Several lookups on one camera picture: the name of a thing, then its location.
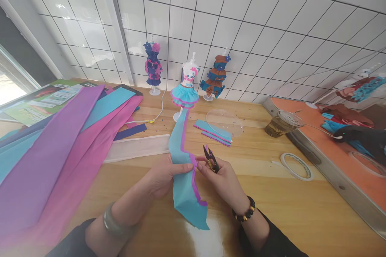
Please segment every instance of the blue fabric strip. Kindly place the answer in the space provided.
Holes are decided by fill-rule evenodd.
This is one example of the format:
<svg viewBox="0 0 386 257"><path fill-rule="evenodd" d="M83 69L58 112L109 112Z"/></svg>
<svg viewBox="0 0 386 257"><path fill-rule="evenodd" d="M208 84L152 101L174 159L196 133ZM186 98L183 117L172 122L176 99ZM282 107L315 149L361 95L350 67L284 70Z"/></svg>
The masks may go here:
<svg viewBox="0 0 386 257"><path fill-rule="evenodd" d="M128 128L127 130L118 132L117 135L115 136L114 140L119 141L120 139L124 139L126 137L135 135L136 133L140 133L140 132L145 131L145 130L147 130L146 125L140 124L140 125L134 126L132 128Z"/></svg>

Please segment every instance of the scissors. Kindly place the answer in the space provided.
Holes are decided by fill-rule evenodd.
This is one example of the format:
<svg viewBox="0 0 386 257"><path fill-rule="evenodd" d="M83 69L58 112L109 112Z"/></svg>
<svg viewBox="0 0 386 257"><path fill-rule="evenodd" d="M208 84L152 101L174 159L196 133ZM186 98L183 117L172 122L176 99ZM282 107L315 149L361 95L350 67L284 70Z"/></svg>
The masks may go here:
<svg viewBox="0 0 386 257"><path fill-rule="evenodd" d="M208 162L210 169L212 171L214 171L215 173L218 173L220 168L218 167L216 158L214 157L212 151L208 148L208 145L206 145L206 148L204 145L203 145L203 147L204 147L204 153L205 153L206 161Z"/></svg>

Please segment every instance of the fabric scrap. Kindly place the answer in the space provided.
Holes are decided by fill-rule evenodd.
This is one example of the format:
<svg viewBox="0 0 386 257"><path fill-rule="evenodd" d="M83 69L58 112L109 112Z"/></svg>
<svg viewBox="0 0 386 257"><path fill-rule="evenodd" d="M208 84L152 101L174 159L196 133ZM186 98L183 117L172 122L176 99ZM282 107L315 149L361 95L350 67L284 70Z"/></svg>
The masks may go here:
<svg viewBox="0 0 386 257"><path fill-rule="evenodd" d="M37 223L75 140L104 86L82 88L45 127L0 186L0 232Z"/></svg>
<svg viewBox="0 0 386 257"><path fill-rule="evenodd" d="M188 117L189 110L183 109L169 140L169 151L173 163L192 163L194 165L190 172L173 177L174 208L193 226L198 229L209 230L206 223L208 204L201 200L195 182L197 162L192 153L184 150Z"/></svg>
<svg viewBox="0 0 386 257"><path fill-rule="evenodd" d="M147 130L146 125L140 124L140 125L134 126L132 128L128 128L124 131L118 132L117 135L115 136L114 140L118 141L120 139L124 139L126 137L135 135L136 133L140 133L140 132L145 131L145 130Z"/></svg>

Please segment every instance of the bracelet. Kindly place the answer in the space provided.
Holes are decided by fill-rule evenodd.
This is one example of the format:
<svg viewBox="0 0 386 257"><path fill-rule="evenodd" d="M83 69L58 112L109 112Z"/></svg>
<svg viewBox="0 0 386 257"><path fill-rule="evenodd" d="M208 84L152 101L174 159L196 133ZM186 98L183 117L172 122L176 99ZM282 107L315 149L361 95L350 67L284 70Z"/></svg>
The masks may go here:
<svg viewBox="0 0 386 257"><path fill-rule="evenodd" d="M248 211L245 213L245 215L236 215L236 212L232 209L232 214L233 214L233 217L235 217L235 219L239 222L244 222L244 221L248 221L248 219L250 219L250 217L253 215L253 212L256 208L255 206L255 201L250 197L250 196L247 196L249 201L250 201L250 207L248 209Z"/></svg>

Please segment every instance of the fabric strip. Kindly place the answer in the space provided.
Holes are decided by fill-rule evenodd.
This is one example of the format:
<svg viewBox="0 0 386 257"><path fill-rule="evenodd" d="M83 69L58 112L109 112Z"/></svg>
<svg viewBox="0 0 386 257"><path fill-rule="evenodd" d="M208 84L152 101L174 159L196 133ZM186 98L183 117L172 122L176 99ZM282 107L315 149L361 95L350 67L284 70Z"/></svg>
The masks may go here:
<svg viewBox="0 0 386 257"><path fill-rule="evenodd" d="M56 179L104 86L82 88L45 127L0 186L0 232L39 220Z"/></svg>

